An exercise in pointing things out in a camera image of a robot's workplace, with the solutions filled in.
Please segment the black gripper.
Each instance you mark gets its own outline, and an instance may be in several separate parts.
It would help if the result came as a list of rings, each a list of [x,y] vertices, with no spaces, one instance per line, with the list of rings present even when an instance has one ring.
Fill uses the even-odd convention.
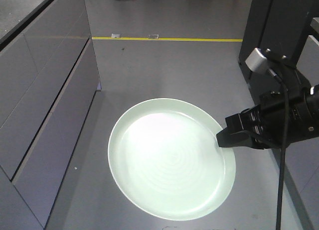
[[[228,129],[217,135],[219,147],[268,149],[317,138],[319,135],[319,87],[297,69],[281,65],[269,69],[278,81],[278,92],[260,96],[260,103],[228,116]]]

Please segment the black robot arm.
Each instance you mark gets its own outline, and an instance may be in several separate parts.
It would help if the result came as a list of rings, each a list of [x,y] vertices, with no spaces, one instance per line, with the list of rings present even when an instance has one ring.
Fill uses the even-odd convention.
[[[227,117],[227,127],[216,135],[220,147],[281,148],[318,137],[318,85],[283,64],[269,71],[279,90],[261,94],[258,105]]]

